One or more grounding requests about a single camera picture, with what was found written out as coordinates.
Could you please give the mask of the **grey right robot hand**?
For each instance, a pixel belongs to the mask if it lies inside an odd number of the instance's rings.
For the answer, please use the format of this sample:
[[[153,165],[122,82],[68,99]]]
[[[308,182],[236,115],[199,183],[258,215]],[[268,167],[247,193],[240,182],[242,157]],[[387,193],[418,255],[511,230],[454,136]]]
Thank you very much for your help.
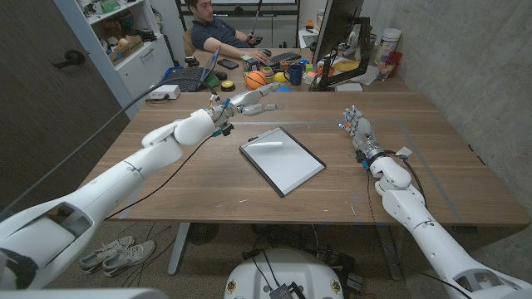
[[[354,105],[343,113],[344,123],[339,127],[349,133],[356,149],[357,162],[363,160],[371,165],[376,159],[385,155],[385,150],[378,144],[371,123]]]

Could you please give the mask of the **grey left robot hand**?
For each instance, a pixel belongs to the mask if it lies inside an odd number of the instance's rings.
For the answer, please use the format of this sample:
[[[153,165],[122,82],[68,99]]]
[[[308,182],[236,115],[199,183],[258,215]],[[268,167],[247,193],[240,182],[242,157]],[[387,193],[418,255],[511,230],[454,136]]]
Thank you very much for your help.
[[[247,116],[258,115],[267,111],[282,110],[283,104],[259,104],[259,101],[271,91],[279,87],[285,87],[283,83],[270,83],[253,91],[245,91],[232,96],[225,101],[216,99],[207,112],[216,126],[228,122],[229,118],[236,114]]]

